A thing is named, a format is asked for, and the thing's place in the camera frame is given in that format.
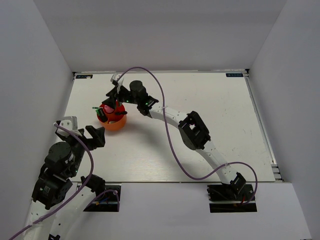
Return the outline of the black handled scissors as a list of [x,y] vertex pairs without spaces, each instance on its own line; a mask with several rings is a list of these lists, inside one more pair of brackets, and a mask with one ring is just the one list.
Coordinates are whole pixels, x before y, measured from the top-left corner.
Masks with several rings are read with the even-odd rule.
[[115,112],[116,116],[123,116],[123,115],[127,115],[127,114],[128,114],[127,111],[117,111],[117,112]]

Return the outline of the pink capped clear marker tube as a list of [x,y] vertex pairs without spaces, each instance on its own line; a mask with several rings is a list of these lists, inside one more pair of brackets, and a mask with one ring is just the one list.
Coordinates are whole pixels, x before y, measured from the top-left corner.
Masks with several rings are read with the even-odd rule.
[[109,107],[109,106],[107,106],[107,105],[104,106],[104,110],[105,110],[106,113],[108,113],[108,114],[110,114],[110,113],[112,113],[112,112],[114,111],[113,108],[111,108],[111,107]]

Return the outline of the green capped black highlighter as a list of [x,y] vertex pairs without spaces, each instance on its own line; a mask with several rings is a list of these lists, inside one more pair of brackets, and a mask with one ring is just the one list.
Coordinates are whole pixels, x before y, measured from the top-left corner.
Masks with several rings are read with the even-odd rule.
[[103,108],[98,108],[95,110],[97,114],[97,118],[100,122],[105,123],[108,121],[108,117],[106,116]]

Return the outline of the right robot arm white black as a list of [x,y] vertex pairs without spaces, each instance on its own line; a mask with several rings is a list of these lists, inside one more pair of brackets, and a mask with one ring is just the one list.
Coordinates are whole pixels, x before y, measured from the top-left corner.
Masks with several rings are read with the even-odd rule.
[[184,113],[165,107],[147,93],[140,80],[129,84],[129,89],[122,85],[121,80],[111,80],[114,85],[102,103],[114,109],[116,104],[134,104],[137,110],[151,119],[164,121],[179,130],[182,142],[190,150],[200,154],[216,173],[225,187],[226,195],[236,200],[244,193],[246,179],[218,152],[210,137],[210,132],[196,111]]

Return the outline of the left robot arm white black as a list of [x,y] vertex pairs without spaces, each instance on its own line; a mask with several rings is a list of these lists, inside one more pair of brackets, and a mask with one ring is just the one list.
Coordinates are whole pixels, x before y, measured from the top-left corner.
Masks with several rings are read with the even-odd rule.
[[92,151],[105,146],[105,129],[87,125],[77,129],[67,126],[65,120],[54,124],[55,134],[60,139],[48,150],[40,169],[31,198],[29,219],[23,240],[52,239],[51,229],[58,211],[62,210],[93,179],[94,167],[90,166],[84,182],[70,197],[66,197],[73,183],[71,179],[78,174],[84,154],[94,162]]

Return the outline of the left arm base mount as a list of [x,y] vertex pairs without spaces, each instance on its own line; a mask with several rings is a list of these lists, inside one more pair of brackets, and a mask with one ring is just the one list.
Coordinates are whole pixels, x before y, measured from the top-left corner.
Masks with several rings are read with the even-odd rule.
[[96,197],[85,207],[84,212],[119,212],[122,186],[120,184],[107,184],[104,185],[102,190],[102,192],[96,193]]

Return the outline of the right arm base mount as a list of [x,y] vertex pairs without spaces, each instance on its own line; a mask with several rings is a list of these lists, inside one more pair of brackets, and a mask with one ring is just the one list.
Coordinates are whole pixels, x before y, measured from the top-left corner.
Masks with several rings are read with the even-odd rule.
[[253,194],[253,186],[246,184],[238,195],[222,184],[207,185],[210,213],[256,213],[255,197],[246,204]]

